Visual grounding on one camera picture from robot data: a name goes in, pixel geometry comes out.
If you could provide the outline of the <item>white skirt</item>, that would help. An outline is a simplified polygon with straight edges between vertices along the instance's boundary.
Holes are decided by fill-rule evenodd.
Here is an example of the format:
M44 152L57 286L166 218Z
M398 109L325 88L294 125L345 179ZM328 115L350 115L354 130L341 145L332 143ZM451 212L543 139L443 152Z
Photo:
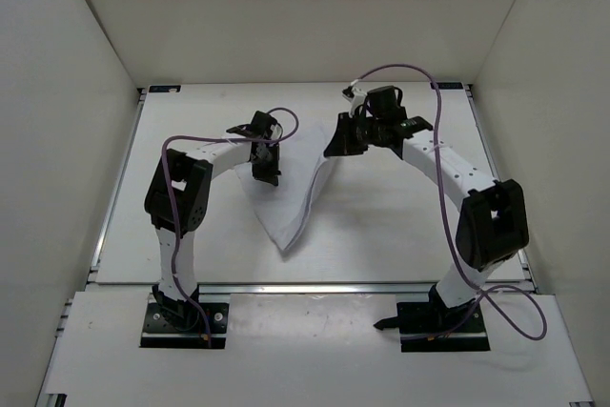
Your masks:
M335 168L336 161L324 156L332 136L328 126L316 121L284 141L276 187L254 180L249 165L235 168L254 214L284 258L297 245L312 207Z

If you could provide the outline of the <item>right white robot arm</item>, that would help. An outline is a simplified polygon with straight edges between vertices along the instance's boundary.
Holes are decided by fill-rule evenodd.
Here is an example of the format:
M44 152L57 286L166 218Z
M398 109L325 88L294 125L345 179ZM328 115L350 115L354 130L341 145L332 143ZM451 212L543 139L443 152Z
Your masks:
M431 123L408 116L400 88L364 92L350 85L342 95L351 107L339 114L325 157L388 149L437 185L441 205L452 202L459 211L457 228L445 232L452 265L429 291L416 320L421 334L449 331L472 311L491 273L528 244L522 187L480 171L440 141Z

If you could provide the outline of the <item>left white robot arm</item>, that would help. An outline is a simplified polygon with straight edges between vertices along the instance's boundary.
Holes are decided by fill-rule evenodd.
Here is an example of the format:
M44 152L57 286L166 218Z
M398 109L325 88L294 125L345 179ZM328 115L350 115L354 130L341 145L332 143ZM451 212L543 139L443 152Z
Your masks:
M194 233L206 215L215 178L242 164L266 186L279 183L283 128L275 110L257 111L225 138L175 135L164 141L144 200L160 249L161 276L152 286L160 313L180 332L212 339L208 313L199 302L194 274Z

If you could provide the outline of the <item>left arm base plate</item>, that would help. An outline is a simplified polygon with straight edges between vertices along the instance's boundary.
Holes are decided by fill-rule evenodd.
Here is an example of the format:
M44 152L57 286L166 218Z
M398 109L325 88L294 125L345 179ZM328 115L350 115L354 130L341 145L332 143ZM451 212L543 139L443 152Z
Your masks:
M230 303L215 298L201 302L200 306L209 321L209 334L198 311L190 313L186 321L168 319L170 313L164 312L149 295L139 346L147 349L223 350L227 340Z

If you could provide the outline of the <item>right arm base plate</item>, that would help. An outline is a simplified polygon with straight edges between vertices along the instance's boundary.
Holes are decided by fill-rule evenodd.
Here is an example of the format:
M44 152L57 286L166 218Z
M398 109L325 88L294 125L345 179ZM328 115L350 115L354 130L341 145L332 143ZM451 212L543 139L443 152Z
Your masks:
M396 310L402 353L473 353L491 349L479 305L467 318L469 305L443 323L433 318L426 302L398 302Z

